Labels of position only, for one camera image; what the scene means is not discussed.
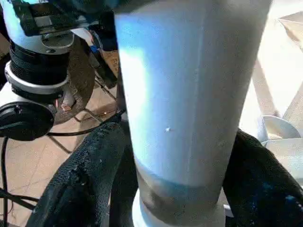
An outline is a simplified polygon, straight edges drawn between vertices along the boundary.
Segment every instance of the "tiled floor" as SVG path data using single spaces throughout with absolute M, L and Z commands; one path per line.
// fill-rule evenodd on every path
M 104 112 L 106 108 L 113 109 L 114 100 L 105 94 L 100 88 L 96 88 L 93 92 L 87 108 L 96 114 Z M 98 122 L 92 118 L 87 118 L 84 112 L 77 115 L 79 119 L 83 119 L 81 123 L 75 119 L 55 126 L 52 131 L 69 132 L 81 131 L 98 125 Z M 58 137 L 68 150 L 73 151 L 85 138 L 78 137 Z M 39 198 L 48 182 L 58 169 L 58 167 L 69 157 L 61 148 L 59 148 L 48 137 L 42 137 L 32 142 L 20 142 L 9 140 L 6 155 L 6 168 L 8 178 L 9 192 L 18 195 L 27 195 Z M 3 213 L 2 199 L 0 200 L 0 214 Z M 31 211 L 14 204 L 13 210 L 9 214 L 9 222 L 17 226 L 25 226 Z

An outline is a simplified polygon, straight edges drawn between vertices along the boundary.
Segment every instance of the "beige floor tile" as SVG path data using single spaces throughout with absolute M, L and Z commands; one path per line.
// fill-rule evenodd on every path
M 39 199 L 42 196 L 42 194 L 50 180 L 51 179 L 48 178 L 48 179 L 30 184 L 28 186 L 28 188 L 26 189 L 25 195 Z
M 59 166 L 69 157 L 61 148 L 55 145 L 52 141 L 49 140 L 47 143 L 40 162 L 37 165 L 37 168 L 33 174 L 31 182 L 39 182 L 51 178 Z
M 6 152 L 6 170 L 9 190 L 27 186 L 45 148 L 46 138 L 26 142 Z
M 16 207 L 16 209 L 14 209 L 8 217 L 9 223 L 24 227 L 32 211 L 17 204 L 15 204 L 14 207 Z

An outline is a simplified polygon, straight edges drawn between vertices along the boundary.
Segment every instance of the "white cylinder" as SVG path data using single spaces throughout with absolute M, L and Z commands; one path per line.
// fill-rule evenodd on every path
M 217 206 L 268 9 L 142 0 L 116 11 L 143 219 L 205 226 Z

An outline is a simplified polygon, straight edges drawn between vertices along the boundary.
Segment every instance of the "black foam padding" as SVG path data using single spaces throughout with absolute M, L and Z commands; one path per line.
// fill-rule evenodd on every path
M 125 136 L 118 124 L 106 123 L 94 130 L 60 166 L 26 226 L 102 226 L 124 148 Z
M 303 227 L 303 190 L 259 141 L 238 131 L 223 189 L 239 227 Z

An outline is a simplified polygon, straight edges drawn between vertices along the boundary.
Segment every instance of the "black cable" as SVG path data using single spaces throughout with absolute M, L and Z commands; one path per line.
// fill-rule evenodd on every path
M 25 208 L 28 208 L 29 210 L 34 210 L 35 206 L 33 204 L 30 204 L 28 202 L 23 201 L 17 196 L 12 195 L 9 192 L 6 192 L 4 189 L 0 188 L 0 197 L 3 197 L 4 199 L 9 199 L 12 202 L 15 202 L 19 204 L 20 206 L 23 206 Z
M 94 131 L 95 129 L 99 128 L 101 125 L 103 125 L 105 123 L 108 123 L 108 122 L 120 122 L 121 121 L 121 116 L 124 113 L 125 113 L 125 110 L 121 110 L 121 111 L 115 113 L 110 118 L 106 119 L 99 126 L 96 126 L 94 128 L 91 128 L 91 129 L 87 129 L 87 130 L 84 130 L 84 131 L 77 131 L 77 132 L 66 132 L 66 133 L 49 132 L 47 135 L 48 136 L 80 136 L 80 135 L 87 134 L 87 133 L 90 133 L 90 132 Z
M 28 201 L 33 201 L 33 202 L 39 202 L 38 198 L 26 196 L 26 195 L 13 195 L 14 197 L 17 197 L 22 200 L 28 200 Z
M 8 144 L 8 137 L 4 138 L 2 144 L 2 151 L 1 151 L 1 174 L 2 174 L 2 184 L 4 192 L 8 192 L 8 180 L 6 177 L 6 167 L 5 167 L 5 154 L 6 154 L 6 146 Z M 8 198 L 3 198 L 3 227 L 8 226 Z

